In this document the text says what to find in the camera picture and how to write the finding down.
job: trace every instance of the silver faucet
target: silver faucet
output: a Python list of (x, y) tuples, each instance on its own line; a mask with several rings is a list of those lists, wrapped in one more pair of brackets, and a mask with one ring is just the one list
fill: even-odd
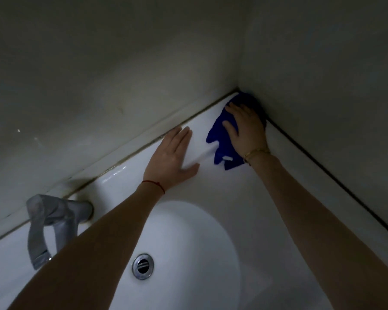
[(91, 218), (93, 206), (87, 201), (73, 201), (47, 195), (36, 195), (27, 200), (30, 230), (27, 248), (33, 268), (39, 269), (52, 255), (47, 250), (43, 228), (53, 225), (56, 250), (59, 252), (78, 234), (78, 224)]

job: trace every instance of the wall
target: wall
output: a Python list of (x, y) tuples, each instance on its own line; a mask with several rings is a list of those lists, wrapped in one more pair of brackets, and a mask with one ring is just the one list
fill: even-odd
[(235, 88), (248, 8), (0, 0), (0, 235)]
[(239, 81), (388, 223), (388, 0), (254, 0)]

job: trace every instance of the overflow drain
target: overflow drain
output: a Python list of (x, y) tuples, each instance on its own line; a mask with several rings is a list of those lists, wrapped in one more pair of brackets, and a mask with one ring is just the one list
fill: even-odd
[(146, 253), (135, 258), (132, 264), (132, 273), (137, 279), (147, 279), (154, 271), (154, 260)]

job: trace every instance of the hand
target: hand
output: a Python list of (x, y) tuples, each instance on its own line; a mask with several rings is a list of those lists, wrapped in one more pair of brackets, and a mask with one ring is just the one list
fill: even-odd
[(255, 111), (245, 105), (238, 107), (232, 102), (225, 109), (233, 114), (239, 132), (237, 133), (234, 126), (228, 121), (223, 121), (222, 124), (230, 136), (234, 150), (240, 156), (244, 157), (247, 153), (259, 148), (269, 150), (263, 123)]
[(191, 136), (192, 130), (188, 127), (182, 131), (180, 126), (172, 129), (151, 157), (144, 172), (144, 180), (159, 182), (167, 191), (194, 177), (200, 164), (181, 169)]

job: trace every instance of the blue microfiber cloth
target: blue microfiber cloth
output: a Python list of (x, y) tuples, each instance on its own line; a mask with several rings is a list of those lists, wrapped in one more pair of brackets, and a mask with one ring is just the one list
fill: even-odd
[[(230, 102), (233, 102), (235, 105), (244, 104), (250, 109), (253, 109), (257, 115), (259, 115), (264, 128), (266, 128), (266, 114), (264, 109), (261, 107), (259, 101), (257, 101), (252, 95), (249, 95), (248, 93), (239, 93), (238, 95), (234, 96), (226, 105), (228, 105)], [(221, 161), (223, 161), (223, 157), (229, 157), (233, 159), (232, 161), (224, 160), (224, 169), (229, 170), (244, 164), (244, 161), (243, 158), (239, 156), (238, 153), (234, 150), (227, 130), (222, 125), (223, 121), (229, 121), (237, 130), (237, 132), (239, 131), (234, 116), (223, 109), (220, 116), (214, 122), (213, 127), (208, 132), (206, 141), (207, 143), (218, 141), (218, 149), (214, 155), (214, 164), (220, 164)]]

